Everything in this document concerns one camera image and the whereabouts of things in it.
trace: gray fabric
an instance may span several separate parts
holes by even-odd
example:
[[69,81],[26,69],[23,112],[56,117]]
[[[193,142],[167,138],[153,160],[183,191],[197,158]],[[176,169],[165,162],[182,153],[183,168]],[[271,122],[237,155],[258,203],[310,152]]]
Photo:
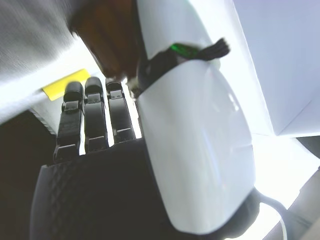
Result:
[[0,82],[30,74],[67,50],[67,20],[89,0],[1,0]]

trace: yellow object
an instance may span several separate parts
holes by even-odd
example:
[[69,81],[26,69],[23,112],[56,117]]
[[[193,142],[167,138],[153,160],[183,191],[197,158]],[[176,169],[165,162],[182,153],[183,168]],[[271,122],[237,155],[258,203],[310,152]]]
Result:
[[85,82],[89,77],[90,74],[88,71],[86,69],[81,69],[45,86],[42,90],[51,101],[54,101],[65,94],[65,89],[68,83],[80,82],[83,84],[83,82]]

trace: black robotic finger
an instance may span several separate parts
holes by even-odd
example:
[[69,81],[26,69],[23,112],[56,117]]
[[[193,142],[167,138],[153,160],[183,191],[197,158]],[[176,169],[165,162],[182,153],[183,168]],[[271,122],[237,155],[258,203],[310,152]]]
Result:
[[80,128],[84,89],[80,82],[70,82],[64,92],[53,162],[58,164],[79,156]]
[[119,82],[105,80],[105,88],[113,131],[114,143],[136,138],[123,88]]
[[103,88],[97,77],[90,77],[85,83],[84,133],[86,153],[109,147]]

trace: green light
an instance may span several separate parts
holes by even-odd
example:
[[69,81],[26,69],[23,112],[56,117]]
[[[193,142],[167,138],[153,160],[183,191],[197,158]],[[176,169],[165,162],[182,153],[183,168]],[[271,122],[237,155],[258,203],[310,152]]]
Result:
[[183,45],[180,43],[173,44],[170,48],[182,57],[188,59],[193,58],[199,52],[199,50],[195,47]]

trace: white glossy cover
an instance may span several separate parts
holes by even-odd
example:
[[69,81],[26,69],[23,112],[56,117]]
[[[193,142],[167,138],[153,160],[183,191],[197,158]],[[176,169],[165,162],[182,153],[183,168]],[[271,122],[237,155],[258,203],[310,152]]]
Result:
[[148,59],[175,43],[199,48],[212,45],[189,1],[137,0],[137,7]]
[[137,99],[152,169],[173,226],[207,234],[254,187],[251,135],[236,97],[210,63],[191,60]]

